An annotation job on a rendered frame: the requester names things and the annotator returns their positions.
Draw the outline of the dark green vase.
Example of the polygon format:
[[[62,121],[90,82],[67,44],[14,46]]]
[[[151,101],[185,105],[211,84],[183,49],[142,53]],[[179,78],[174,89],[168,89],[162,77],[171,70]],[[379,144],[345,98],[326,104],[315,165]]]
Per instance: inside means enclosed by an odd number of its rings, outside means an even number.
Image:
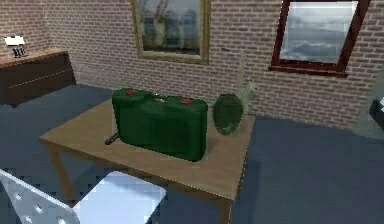
[[[223,135],[231,135],[238,128],[242,115],[243,104],[235,94],[221,94],[212,108],[212,118],[217,131]]]

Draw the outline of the green suitcase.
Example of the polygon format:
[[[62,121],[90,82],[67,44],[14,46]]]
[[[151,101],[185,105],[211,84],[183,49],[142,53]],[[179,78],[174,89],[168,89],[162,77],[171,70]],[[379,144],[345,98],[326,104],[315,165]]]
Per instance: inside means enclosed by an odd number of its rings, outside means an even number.
[[[113,92],[112,106],[122,142],[192,162],[203,158],[208,111],[204,100],[121,88]]]

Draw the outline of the wooden table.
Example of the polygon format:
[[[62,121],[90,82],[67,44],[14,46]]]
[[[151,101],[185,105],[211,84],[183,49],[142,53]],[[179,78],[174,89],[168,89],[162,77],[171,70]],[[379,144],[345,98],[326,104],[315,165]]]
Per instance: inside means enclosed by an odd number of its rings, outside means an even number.
[[[223,136],[212,123],[207,126],[207,151],[198,162],[190,162],[116,141],[112,135],[112,102],[107,100],[39,137],[56,168],[65,199],[74,205],[78,198],[60,160],[61,152],[74,154],[154,184],[184,191],[219,204],[220,224],[230,223],[232,204],[246,164],[255,118],[246,115],[240,129]]]

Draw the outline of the small black remote control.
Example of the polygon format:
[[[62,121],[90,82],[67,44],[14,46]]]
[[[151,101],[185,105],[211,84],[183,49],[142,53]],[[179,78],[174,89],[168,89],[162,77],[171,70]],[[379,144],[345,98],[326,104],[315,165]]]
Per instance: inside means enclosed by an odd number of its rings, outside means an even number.
[[[119,138],[119,134],[118,133],[114,133],[109,138],[107,138],[104,143],[105,143],[105,145],[111,145],[118,138]]]

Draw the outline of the gold framed picture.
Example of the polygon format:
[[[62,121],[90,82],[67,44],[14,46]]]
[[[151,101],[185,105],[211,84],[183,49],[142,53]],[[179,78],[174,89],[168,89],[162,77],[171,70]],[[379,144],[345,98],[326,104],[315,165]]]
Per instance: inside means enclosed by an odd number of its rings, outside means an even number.
[[[209,63],[211,0],[131,0],[139,58]]]

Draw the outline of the white chair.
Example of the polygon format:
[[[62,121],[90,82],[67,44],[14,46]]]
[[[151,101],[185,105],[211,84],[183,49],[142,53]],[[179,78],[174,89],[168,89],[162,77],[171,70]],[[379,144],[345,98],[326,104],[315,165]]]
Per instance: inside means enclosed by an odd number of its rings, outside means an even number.
[[[74,206],[0,169],[2,183],[22,224],[148,224],[166,190],[113,171]]]

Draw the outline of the dark red framed window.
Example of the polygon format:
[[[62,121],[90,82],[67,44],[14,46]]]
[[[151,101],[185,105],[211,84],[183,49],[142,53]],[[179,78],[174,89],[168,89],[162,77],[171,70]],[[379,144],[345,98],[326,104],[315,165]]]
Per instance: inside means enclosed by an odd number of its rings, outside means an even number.
[[[269,69],[345,78],[370,1],[282,0]]]

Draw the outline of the dark brown chest of drawers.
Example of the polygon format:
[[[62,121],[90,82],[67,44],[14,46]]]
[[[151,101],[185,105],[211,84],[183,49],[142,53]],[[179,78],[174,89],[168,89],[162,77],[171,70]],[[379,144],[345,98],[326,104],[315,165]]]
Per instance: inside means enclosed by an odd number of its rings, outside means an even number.
[[[13,108],[76,83],[68,52],[38,51],[0,58],[0,105]]]

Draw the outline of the black object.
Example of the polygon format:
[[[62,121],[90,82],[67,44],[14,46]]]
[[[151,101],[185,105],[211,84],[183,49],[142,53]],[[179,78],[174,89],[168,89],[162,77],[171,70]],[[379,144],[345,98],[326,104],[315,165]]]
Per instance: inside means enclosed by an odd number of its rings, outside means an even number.
[[[377,125],[384,132],[384,106],[380,104],[378,99],[374,99],[369,108],[369,114],[372,119],[377,123]]]

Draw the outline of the white shade table lamp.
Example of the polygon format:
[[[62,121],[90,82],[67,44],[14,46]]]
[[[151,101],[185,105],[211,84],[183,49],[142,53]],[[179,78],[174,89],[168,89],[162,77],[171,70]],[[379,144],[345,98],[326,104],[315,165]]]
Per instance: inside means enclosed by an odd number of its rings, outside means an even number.
[[[4,41],[8,47],[12,48],[15,58],[22,58],[26,56],[24,51],[25,41],[23,36],[5,36]]]

